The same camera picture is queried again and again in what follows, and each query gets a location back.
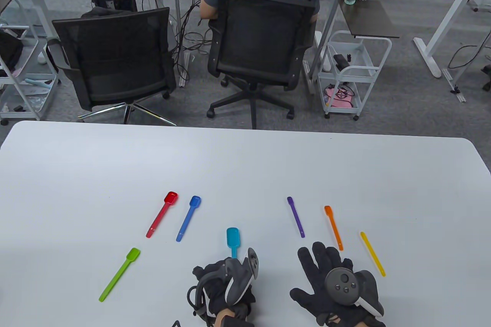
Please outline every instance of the red spoon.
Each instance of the red spoon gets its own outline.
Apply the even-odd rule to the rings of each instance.
[[[165,212],[170,208],[170,206],[173,206],[177,202],[177,198],[179,196],[177,195],[176,192],[168,192],[167,195],[165,196],[165,199],[163,200],[164,204],[160,212],[158,212],[158,215],[156,216],[155,220],[153,221],[152,226],[148,229],[147,232],[147,238],[150,238],[153,233],[155,232],[158,224],[160,224],[160,221],[162,221],[163,215],[165,215]]]

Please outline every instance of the hand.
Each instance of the hand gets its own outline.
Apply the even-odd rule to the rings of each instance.
[[[221,260],[216,263],[207,265],[205,269],[202,269],[201,267],[195,267],[193,269],[193,274],[199,281],[207,273],[217,271],[224,263],[225,260]],[[214,279],[208,281],[205,284],[204,289],[206,295],[208,295],[208,298],[210,299],[208,310],[214,315],[217,315],[222,310],[230,309],[232,312],[235,313],[236,318],[245,319],[250,313],[250,305],[256,302],[256,298],[254,297],[254,295],[252,295],[251,286],[249,286],[249,288],[246,290],[246,292],[242,296],[242,299],[240,299],[240,301],[234,306],[227,305],[225,301],[225,291],[227,289],[227,284],[223,283],[221,280]]]
[[[336,248],[331,246],[326,248],[320,242],[312,245],[312,252],[318,266],[315,265],[309,250],[305,247],[298,250],[298,258],[305,275],[312,285],[314,294],[310,295],[303,290],[295,288],[290,290],[290,297],[300,304],[302,308],[312,313],[319,325],[339,323],[340,327],[354,327],[360,322],[367,322],[370,319],[367,317],[372,317],[370,320],[375,320],[373,316],[360,306],[342,306],[337,304],[331,299],[324,287],[324,280],[333,268],[344,267],[353,271],[351,259],[345,258],[344,261],[341,261]],[[377,326],[382,324],[385,327],[382,322],[377,321],[377,323]]]

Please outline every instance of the gray carpet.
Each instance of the gray carpet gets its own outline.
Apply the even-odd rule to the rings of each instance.
[[[29,0],[22,0],[30,8]],[[183,10],[191,0],[181,0]],[[319,96],[310,96],[304,80],[293,92],[283,92],[281,88],[270,87],[268,91],[295,105],[294,120],[286,119],[286,111],[268,104],[258,103],[258,128],[271,130],[339,132],[361,134],[398,134],[419,136],[456,136],[467,138],[474,143],[482,158],[491,166],[491,95],[481,87],[488,81],[479,69],[489,62],[484,58],[486,51],[477,57],[474,65],[460,83],[467,103],[459,103],[451,93],[444,79],[433,78],[417,52],[412,38],[422,37],[429,41],[435,29],[447,13],[454,0],[380,0],[394,24],[403,33],[395,40],[392,52],[380,74],[373,92],[365,106],[361,118],[354,122],[349,115],[333,115],[324,119]],[[46,0],[54,18],[79,17],[91,8],[90,0]],[[173,0],[165,0],[173,11]],[[321,1],[318,29],[321,30],[326,19],[330,0]],[[144,8],[149,7],[144,0]],[[30,16],[39,23],[34,12]],[[8,8],[2,18],[15,23],[19,15],[14,6]],[[479,44],[489,32],[491,15],[487,12],[474,13],[466,7],[437,51],[435,59],[440,66],[446,66],[453,53],[465,44]],[[346,29],[341,17],[337,18],[335,29]],[[203,33],[206,25],[198,26],[198,11],[191,17],[188,31]],[[374,59],[382,56],[375,45],[371,50]],[[459,53],[456,64],[466,62],[472,49]],[[207,73],[207,56],[194,51],[190,64],[191,81],[184,89],[177,89],[171,98],[164,101],[153,97],[144,105],[176,122],[179,126],[200,126],[216,128],[250,129],[250,110],[247,102],[236,103],[216,110],[214,120],[206,117],[209,104],[236,91],[232,85],[223,88],[219,80]],[[312,51],[307,52],[312,58]],[[83,113],[77,102],[72,84],[66,80],[60,85],[46,120],[74,122]],[[109,113],[91,119],[91,122],[120,123],[122,111]],[[134,112],[131,124],[152,124],[160,122],[140,112]],[[0,127],[0,143],[9,129]]]

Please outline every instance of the black mesh chair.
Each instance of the black mesh chair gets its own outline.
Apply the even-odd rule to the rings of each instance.
[[[48,47],[55,64],[73,82],[81,108],[116,105],[79,116],[124,108],[124,123],[139,110],[175,124],[140,105],[161,93],[168,99],[176,87],[172,52],[168,50],[169,8],[86,19],[54,20],[59,35]]]
[[[225,74],[223,87],[230,82],[242,91],[212,103],[207,117],[213,118],[217,107],[249,99],[256,129],[259,99],[286,108],[286,117],[293,119],[293,105],[265,94],[262,87],[297,87],[303,54],[314,40],[313,12],[313,2],[219,0],[218,18],[208,23],[213,32],[208,71],[216,77]]]

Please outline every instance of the orange spoon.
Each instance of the orange spoon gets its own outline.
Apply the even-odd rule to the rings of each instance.
[[[338,242],[338,248],[340,251],[343,251],[343,243],[341,242],[341,237],[339,236],[336,222],[334,221],[333,209],[331,208],[331,206],[325,206],[324,211],[326,211],[326,215],[328,215],[329,220],[331,221],[331,226],[333,227],[334,236],[336,236],[336,241]]]

